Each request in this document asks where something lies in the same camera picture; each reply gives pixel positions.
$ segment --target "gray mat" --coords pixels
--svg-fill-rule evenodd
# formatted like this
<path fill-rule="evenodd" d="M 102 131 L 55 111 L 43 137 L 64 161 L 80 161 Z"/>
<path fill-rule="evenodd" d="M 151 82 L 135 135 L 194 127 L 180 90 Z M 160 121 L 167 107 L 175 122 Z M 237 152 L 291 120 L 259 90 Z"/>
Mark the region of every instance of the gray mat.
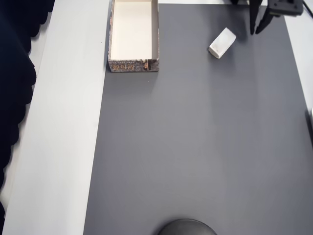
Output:
<path fill-rule="evenodd" d="M 207 52 L 225 28 L 237 40 Z M 159 73 L 106 73 L 85 235 L 153 235 L 193 218 L 219 235 L 313 234 L 313 149 L 284 18 L 159 6 Z"/>

